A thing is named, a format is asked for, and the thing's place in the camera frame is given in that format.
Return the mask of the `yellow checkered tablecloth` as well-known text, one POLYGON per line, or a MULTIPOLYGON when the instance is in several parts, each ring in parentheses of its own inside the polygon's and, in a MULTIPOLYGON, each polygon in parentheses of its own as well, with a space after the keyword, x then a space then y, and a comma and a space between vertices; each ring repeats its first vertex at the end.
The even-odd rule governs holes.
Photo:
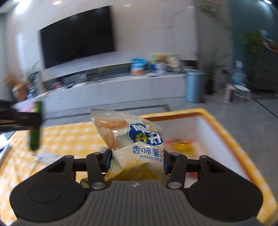
MULTIPOLYGON (((42 170, 46 165, 35 160, 29 149, 29 132, 17 131, 7 141, 11 145, 1 165, 1 221, 10 225, 16 220, 9 204, 13 188, 42 170)), ((84 158, 92 152, 99 152, 106 145, 92 122, 57 125, 41 129, 39 151, 54 154, 73 155, 84 158)))

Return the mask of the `white flat snack packet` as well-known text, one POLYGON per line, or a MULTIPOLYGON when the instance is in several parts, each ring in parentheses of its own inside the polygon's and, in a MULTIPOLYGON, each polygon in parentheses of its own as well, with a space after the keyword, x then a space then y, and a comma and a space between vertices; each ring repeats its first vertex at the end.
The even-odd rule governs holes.
POLYGON ((52 153, 52 152, 39 152, 36 156, 34 161, 35 162, 40 162, 45 165, 50 165, 57 160, 61 159, 63 156, 60 154, 52 153))

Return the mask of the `green potted plant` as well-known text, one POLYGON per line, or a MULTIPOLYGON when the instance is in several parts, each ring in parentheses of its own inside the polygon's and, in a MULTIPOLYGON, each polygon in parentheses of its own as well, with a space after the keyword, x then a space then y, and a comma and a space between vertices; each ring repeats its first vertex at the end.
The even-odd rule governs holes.
POLYGON ((202 71, 205 74, 205 94, 213 95, 216 81, 216 73, 225 67, 222 63, 224 59, 230 56, 230 53, 224 53, 218 56, 219 48, 213 48, 209 56, 205 56, 201 51, 191 51, 201 62, 202 71))

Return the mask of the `brown round vase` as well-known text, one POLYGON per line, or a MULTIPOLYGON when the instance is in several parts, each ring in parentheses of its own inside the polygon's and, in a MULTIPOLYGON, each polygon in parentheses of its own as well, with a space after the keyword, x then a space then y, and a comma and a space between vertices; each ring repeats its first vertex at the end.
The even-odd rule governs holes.
POLYGON ((15 75, 10 74, 6 76, 4 78, 4 84, 11 90, 12 95, 17 102, 22 102, 27 99, 29 92, 27 84, 17 78, 15 75))

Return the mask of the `blue snack bag on cabinet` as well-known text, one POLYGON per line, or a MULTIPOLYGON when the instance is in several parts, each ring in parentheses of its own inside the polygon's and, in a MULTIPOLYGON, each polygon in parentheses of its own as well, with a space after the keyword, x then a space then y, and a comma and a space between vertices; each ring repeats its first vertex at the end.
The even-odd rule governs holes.
POLYGON ((134 76, 144 75, 146 67, 145 59, 134 58, 131 60, 130 74, 134 76))

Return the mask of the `teddy bear toy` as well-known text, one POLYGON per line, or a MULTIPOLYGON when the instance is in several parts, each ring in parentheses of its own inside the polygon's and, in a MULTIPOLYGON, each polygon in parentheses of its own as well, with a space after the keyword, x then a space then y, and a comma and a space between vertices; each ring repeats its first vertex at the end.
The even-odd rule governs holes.
POLYGON ((167 57, 165 54, 158 54, 156 57, 156 72, 159 75, 164 75, 166 72, 167 57))

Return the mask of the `grey round trash bin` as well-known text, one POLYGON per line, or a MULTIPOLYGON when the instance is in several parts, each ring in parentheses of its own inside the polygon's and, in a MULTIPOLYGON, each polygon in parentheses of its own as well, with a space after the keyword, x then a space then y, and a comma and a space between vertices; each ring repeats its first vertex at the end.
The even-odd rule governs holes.
POLYGON ((198 104, 204 95, 205 73, 200 70, 189 70, 185 77, 186 100, 198 104))

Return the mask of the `green snack packet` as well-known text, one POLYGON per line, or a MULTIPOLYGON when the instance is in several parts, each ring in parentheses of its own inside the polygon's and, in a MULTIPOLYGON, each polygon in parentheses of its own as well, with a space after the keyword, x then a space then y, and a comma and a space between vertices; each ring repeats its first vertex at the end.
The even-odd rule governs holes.
POLYGON ((33 108, 31 109, 32 113, 36 113, 38 116, 35 118, 35 127, 30 129, 30 139, 29 147, 32 152, 36 152, 40 147, 40 127, 42 125, 42 113, 43 105, 42 101, 35 101, 33 108))

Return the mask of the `orange cardboard box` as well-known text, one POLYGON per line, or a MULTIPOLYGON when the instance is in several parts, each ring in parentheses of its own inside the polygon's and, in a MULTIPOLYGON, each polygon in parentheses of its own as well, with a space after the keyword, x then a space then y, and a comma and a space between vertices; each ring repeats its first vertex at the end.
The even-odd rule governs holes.
POLYGON ((253 182, 263 194, 257 219, 264 225, 277 220, 277 201, 265 178, 232 135, 204 108, 145 114, 143 118, 163 129, 165 140, 191 139, 206 154, 253 182))

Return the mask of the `black television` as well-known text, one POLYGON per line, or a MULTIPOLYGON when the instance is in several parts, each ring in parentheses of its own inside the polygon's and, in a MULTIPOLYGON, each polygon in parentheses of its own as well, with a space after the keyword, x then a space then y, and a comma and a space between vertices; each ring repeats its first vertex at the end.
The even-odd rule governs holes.
POLYGON ((111 7, 75 14, 40 29, 45 68, 115 51, 111 7))

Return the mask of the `pink small heater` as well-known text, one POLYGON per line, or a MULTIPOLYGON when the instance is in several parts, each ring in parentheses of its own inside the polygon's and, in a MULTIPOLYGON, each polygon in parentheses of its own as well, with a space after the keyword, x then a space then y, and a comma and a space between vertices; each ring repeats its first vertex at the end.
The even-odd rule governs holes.
POLYGON ((235 92, 235 87, 231 84, 227 84, 225 88, 224 101, 231 103, 233 101, 233 94, 235 92))

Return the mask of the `water jug with pump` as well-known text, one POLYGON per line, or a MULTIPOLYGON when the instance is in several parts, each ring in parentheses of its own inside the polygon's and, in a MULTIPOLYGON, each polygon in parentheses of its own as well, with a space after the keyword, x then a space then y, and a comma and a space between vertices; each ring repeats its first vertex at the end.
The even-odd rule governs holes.
POLYGON ((230 82, 232 85, 246 86, 246 75, 243 72, 242 61, 236 60, 235 68, 231 71, 230 82))

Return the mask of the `hanging ivy plant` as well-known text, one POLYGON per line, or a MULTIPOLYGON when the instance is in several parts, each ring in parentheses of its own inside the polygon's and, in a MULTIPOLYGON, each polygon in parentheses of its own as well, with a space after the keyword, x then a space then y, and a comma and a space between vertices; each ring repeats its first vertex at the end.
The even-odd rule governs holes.
POLYGON ((235 40, 244 45, 244 71, 246 83, 251 87, 257 82, 258 73, 261 72, 259 62, 263 47, 263 37, 260 30, 251 30, 237 34, 235 40))

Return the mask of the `white marble tv cabinet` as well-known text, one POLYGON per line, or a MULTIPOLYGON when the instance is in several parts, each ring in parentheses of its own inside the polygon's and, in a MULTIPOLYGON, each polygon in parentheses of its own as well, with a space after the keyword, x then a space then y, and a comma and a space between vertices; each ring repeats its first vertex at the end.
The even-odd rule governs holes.
POLYGON ((43 112, 72 110, 106 104, 181 98, 185 96, 185 75, 170 74, 157 77, 123 76, 82 87, 50 91, 42 98, 27 99, 15 104, 17 110, 27 110, 35 100, 43 102, 43 112))

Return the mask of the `potato sticks snack bag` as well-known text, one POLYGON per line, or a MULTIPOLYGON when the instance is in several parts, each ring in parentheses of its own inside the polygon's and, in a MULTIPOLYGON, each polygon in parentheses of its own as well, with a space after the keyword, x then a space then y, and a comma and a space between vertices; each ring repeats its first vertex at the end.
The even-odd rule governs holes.
POLYGON ((148 181, 168 179, 164 172, 162 128, 126 112, 91 109, 91 119, 112 152, 105 180, 148 181))

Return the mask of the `white round stool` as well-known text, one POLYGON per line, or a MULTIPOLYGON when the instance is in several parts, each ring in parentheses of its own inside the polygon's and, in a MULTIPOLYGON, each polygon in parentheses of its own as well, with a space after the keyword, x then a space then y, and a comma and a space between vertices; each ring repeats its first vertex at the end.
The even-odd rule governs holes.
POLYGON ((240 99, 245 99, 251 101, 252 99, 252 92, 247 87, 242 85, 234 85, 235 87, 235 95, 240 99))

